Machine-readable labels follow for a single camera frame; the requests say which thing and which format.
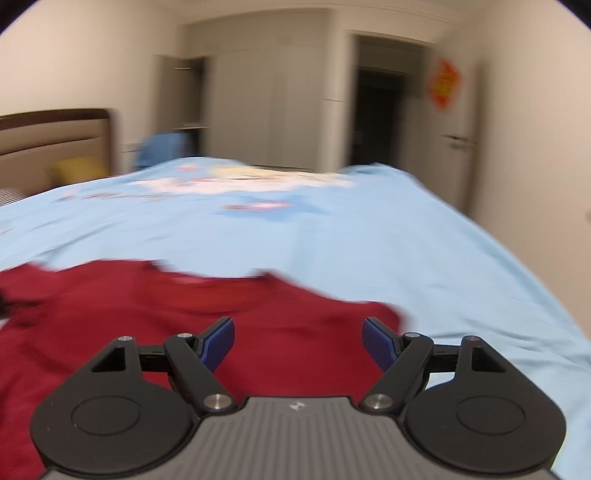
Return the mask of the brown padded headboard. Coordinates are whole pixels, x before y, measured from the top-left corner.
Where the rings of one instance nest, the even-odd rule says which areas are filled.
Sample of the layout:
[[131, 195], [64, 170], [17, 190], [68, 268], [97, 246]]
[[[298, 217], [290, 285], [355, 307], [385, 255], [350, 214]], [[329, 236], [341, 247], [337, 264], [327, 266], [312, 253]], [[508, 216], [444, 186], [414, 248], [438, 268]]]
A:
[[115, 169], [112, 112], [74, 108], [24, 112], [1, 117], [1, 187], [32, 196], [58, 185], [52, 165], [81, 157]]

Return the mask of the light blue cartoon duvet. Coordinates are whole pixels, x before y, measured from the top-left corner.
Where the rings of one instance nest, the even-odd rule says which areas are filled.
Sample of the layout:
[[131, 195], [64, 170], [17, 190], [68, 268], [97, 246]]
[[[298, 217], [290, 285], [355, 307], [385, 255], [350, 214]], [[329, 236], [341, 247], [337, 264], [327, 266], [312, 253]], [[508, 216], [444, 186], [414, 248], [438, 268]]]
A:
[[482, 336], [565, 414], [557, 475], [590, 475], [589, 340], [509, 250], [408, 173], [180, 158], [2, 208], [3, 268], [98, 259], [221, 277], [271, 270], [329, 297], [398, 307], [442, 343]]

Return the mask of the open wardrobe door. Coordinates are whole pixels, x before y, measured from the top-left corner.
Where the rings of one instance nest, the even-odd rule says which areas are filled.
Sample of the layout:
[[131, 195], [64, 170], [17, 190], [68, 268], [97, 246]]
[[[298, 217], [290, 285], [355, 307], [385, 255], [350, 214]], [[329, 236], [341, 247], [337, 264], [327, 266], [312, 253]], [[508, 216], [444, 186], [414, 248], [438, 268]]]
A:
[[191, 68], [187, 61], [170, 56], [157, 57], [157, 89], [154, 131], [168, 133], [189, 123]]

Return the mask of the grey built-in wardrobe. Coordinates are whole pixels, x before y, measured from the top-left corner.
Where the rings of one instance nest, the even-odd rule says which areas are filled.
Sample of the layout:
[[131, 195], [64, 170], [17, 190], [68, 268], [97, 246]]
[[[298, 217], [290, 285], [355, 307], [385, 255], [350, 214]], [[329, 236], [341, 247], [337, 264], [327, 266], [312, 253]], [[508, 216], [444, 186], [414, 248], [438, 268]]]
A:
[[250, 165], [328, 172], [335, 12], [283, 9], [185, 28], [184, 53], [205, 62], [204, 154]]

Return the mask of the blue garment on chair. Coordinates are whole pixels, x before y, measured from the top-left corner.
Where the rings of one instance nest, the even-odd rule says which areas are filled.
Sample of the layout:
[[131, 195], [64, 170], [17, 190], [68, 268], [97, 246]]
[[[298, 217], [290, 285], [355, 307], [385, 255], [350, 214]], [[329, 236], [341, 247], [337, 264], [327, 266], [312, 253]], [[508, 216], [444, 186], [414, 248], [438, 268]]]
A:
[[135, 156], [134, 167], [136, 170], [143, 170], [186, 157], [191, 151], [192, 141], [183, 131], [151, 135], [140, 145]]

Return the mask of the dark red long-sleeve shirt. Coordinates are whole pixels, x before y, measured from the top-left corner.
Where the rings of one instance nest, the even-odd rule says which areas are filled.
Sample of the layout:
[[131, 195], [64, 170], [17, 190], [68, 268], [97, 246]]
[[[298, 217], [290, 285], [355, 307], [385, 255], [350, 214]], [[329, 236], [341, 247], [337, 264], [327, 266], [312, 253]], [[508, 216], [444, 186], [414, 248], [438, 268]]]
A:
[[50, 271], [25, 264], [1, 274], [1, 475], [35, 479], [29, 436], [37, 405], [110, 341], [155, 345], [198, 334], [222, 317], [235, 344], [216, 377], [235, 398], [360, 399], [380, 369], [362, 344], [363, 321], [399, 330], [400, 314], [377, 302], [334, 300], [272, 273], [205, 278], [149, 262], [93, 261]]

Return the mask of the red fu character decoration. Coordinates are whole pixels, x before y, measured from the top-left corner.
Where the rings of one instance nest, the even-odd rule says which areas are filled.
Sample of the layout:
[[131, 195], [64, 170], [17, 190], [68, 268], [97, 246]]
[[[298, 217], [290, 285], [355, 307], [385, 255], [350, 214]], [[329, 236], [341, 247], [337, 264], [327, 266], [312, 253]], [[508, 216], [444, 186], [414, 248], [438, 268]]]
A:
[[462, 74], [450, 60], [441, 58], [428, 84], [428, 93], [435, 107], [446, 111], [453, 103], [462, 82]]

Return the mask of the checkered pillow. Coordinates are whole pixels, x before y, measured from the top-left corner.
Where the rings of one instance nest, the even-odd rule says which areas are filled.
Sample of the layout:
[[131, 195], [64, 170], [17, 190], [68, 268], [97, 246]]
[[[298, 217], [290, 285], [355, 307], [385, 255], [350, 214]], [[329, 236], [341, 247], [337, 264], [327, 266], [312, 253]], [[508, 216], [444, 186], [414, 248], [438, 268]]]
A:
[[8, 205], [19, 200], [24, 199], [24, 195], [17, 189], [1, 188], [0, 189], [0, 205]]

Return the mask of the olive yellow pillow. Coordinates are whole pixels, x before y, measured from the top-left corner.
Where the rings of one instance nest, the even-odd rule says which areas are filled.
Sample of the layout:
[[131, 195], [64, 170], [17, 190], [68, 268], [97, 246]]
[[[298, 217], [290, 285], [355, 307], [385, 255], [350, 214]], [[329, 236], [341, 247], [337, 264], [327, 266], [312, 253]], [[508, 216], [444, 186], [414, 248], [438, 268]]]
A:
[[50, 175], [56, 185], [72, 185], [110, 176], [108, 168], [94, 156], [73, 157], [54, 162]]

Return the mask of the white bedroom door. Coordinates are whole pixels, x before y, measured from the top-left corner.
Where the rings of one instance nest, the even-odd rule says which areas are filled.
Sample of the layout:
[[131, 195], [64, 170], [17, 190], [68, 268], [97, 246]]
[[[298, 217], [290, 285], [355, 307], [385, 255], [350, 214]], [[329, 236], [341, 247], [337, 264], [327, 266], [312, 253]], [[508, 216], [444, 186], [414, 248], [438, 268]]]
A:
[[[428, 84], [436, 62], [452, 61], [462, 74], [462, 82], [452, 105], [438, 110], [431, 101]], [[432, 193], [456, 210], [469, 210], [478, 123], [478, 59], [474, 33], [460, 29], [435, 43], [427, 52], [421, 78], [422, 98], [415, 128], [417, 141], [412, 174]], [[471, 138], [470, 149], [454, 149], [444, 134]]]

